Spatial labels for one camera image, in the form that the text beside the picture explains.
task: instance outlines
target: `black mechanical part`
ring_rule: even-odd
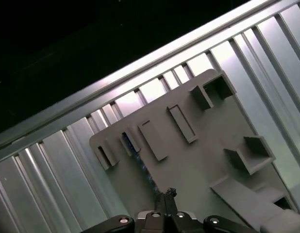
[[[134,233],[134,219],[126,215],[112,217],[82,233]]]
[[[216,215],[207,217],[203,224],[206,233],[258,233],[256,230]]]

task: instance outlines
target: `square hollow peg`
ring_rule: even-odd
[[[236,93],[225,73],[208,80],[203,85],[197,85],[190,91],[196,103],[205,111],[214,106],[216,99],[224,100]]]
[[[233,166],[252,175],[275,160],[271,149],[261,136],[244,137],[235,149],[224,149]]]

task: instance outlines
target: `dark background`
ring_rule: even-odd
[[[245,2],[0,1],[0,132]]]

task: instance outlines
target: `corrugated metal wall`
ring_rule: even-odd
[[[77,233],[127,214],[89,138],[209,68],[227,73],[300,208],[300,2],[280,1],[170,58],[166,67],[175,61],[142,86],[133,78],[127,84],[133,91],[1,162],[0,230]]]

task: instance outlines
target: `metal bolt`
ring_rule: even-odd
[[[178,213],[177,213],[177,216],[178,216],[178,217],[184,217],[184,213],[178,212]]]
[[[219,220],[217,218],[211,218],[210,221],[214,224],[219,223]]]
[[[128,223],[128,218],[126,217],[123,217],[123,218],[120,218],[120,223]]]
[[[152,214],[152,217],[159,217],[159,216],[161,216],[160,213],[153,213],[153,214]]]

